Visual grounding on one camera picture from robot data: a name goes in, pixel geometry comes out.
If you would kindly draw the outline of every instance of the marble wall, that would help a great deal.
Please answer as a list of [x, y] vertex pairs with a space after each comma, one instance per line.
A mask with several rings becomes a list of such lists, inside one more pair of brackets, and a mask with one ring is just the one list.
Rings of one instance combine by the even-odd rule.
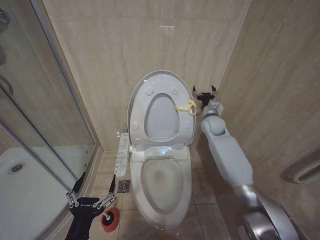
[[[103, 150], [117, 150], [131, 93], [168, 70], [219, 87], [250, 0], [43, 0]], [[200, 135], [197, 126], [194, 145]]]
[[[256, 186], [284, 206], [308, 239], [320, 239], [320, 179], [293, 184], [289, 170], [320, 154], [319, 9], [319, 0], [253, 0], [218, 93]], [[227, 188], [217, 189], [232, 236], [228, 215], [241, 211], [230, 208], [237, 200]]]

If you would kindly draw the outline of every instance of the toilet lid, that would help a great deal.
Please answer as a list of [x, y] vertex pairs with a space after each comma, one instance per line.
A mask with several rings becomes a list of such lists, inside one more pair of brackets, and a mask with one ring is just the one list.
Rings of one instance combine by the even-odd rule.
[[191, 143], [196, 118], [186, 111], [192, 94], [184, 81], [169, 71], [146, 75], [134, 89], [128, 107], [132, 145], [169, 146]]

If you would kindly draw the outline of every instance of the yellow tie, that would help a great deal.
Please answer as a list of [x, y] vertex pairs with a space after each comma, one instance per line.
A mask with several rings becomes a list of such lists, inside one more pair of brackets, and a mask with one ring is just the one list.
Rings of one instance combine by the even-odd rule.
[[183, 109], [183, 108], [180, 108], [180, 107], [175, 107], [175, 109], [177, 111], [180, 111], [180, 112], [188, 112], [191, 116], [194, 116], [197, 114], [197, 106], [196, 106], [196, 103], [192, 100], [192, 99], [189, 99], [188, 100], [188, 104], [189, 106], [187, 107], [187, 109]]

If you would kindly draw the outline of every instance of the bidet control panel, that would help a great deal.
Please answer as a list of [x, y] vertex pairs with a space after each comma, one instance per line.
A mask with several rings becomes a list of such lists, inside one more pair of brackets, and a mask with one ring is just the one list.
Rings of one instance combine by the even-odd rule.
[[129, 133], [124, 132], [120, 135], [118, 154], [115, 162], [114, 174], [116, 177], [123, 177], [126, 174], [128, 153], [130, 147]]

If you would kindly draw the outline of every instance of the tiled floor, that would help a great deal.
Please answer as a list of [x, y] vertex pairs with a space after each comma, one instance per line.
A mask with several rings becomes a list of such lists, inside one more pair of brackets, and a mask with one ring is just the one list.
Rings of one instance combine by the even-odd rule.
[[[133, 190], [129, 193], [117, 193], [115, 207], [120, 210], [119, 226], [112, 233], [105, 232], [96, 217], [90, 229], [92, 240], [230, 240], [225, 222], [217, 205], [214, 192], [206, 178], [201, 159], [195, 147], [190, 148], [192, 167], [192, 196], [187, 215], [183, 222], [169, 232], [156, 230], [140, 214]], [[109, 190], [114, 175], [117, 152], [103, 153], [102, 162], [91, 193], [91, 197], [101, 198]], [[127, 166], [124, 177], [131, 179], [130, 166]]]

